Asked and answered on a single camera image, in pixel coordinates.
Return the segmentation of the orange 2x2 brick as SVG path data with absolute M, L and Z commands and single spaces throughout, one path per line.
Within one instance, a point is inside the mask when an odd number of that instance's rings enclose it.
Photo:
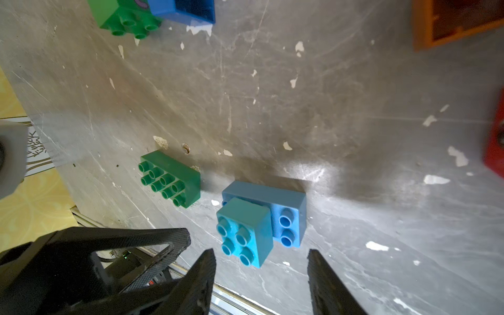
M 413 0 L 415 51 L 427 50 L 503 26 L 503 0 Z

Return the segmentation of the teal 2x2 brick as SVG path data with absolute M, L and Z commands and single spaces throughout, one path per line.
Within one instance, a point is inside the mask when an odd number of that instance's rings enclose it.
M 217 232 L 223 253 L 247 267 L 261 268 L 274 247 L 269 208 L 239 198 L 224 202 L 217 212 Z

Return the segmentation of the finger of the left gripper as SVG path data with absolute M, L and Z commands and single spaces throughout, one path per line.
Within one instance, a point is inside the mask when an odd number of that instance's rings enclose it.
M 1 252 L 1 313 L 52 314 L 143 288 L 190 243 L 186 228 L 51 232 Z

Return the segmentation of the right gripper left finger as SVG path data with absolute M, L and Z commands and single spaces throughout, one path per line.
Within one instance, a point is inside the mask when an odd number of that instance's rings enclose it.
M 187 274 L 157 285 L 164 290 L 164 300 L 154 314 L 208 314 L 216 273 L 214 250 L 205 250 Z

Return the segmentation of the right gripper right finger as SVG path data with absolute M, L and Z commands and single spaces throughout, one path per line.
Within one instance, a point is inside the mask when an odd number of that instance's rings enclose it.
M 317 249 L 308 253 L 307 274 L 313 314 L 367 314 Z

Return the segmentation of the light blue 2x4 brick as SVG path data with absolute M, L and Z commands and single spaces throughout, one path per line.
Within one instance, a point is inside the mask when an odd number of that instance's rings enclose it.
M 222 192 L 223 204 L 239 198 L 271 212 L 273 240 L 299 248 L 307 228 L 307 195 L 302 192 L 234 181 Z

